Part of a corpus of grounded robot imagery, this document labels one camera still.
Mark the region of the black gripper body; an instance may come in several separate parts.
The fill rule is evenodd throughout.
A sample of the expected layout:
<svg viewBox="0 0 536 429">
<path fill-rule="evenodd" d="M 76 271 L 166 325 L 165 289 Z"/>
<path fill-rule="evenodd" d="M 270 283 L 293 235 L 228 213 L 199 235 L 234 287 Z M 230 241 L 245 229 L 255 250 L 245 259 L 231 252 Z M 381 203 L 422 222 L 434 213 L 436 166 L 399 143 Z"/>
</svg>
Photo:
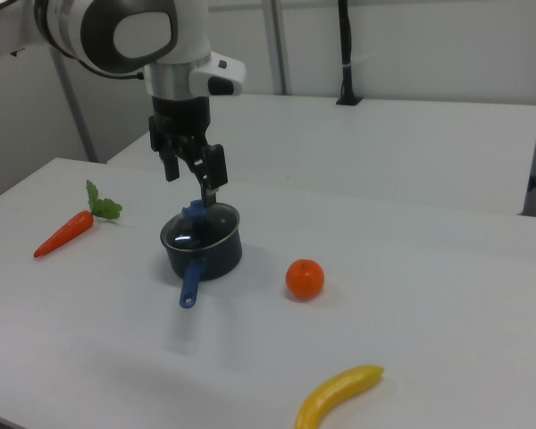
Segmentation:
<svg viewBox="0 0 536 429">
<path fill-rule="evenodd" d="M 204 150 L 206 130 L 211 123 L 208 97 L 181 101 L 152 97 L 152 106 L 149 134 L 155 152 L 163 151 L 168 143 L 190 155 L 199 155 Z"/>
</svg>

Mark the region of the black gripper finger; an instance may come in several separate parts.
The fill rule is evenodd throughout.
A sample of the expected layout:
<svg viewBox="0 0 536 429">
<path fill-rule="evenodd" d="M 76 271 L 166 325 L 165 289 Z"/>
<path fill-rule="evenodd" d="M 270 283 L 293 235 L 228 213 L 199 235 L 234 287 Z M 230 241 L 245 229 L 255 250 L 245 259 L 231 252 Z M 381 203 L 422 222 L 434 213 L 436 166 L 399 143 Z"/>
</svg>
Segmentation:
<svg viewBox="0 0 536 429">
<path fill-rule="evenodd" d="M 158 149 L 158 154 L 163 163 L 165 179 L 167 181 L 179 179 L 179 161 L 173 144 L 169 140 L 166 140 Z"/>
<path fill-rule="evenodd" d="M 209 145 L 205 138 L 191 138 L 185 150 L 185 163 L 197 178 L 203 206 L 213 206 L 219 188 L 229 181 L 223 146 Z"/>
</svg>

